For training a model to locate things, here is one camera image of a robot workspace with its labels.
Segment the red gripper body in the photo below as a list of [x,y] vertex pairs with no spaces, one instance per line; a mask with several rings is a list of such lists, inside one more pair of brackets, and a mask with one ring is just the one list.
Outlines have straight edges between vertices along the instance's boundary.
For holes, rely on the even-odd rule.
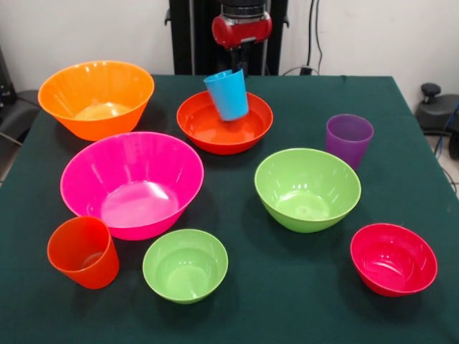
[[240,48],[244,43],[261,43],[272,31],[272,19],[269,13],[250,19],[231,19],[224,15],[212,21],[214,40],[225,49]]

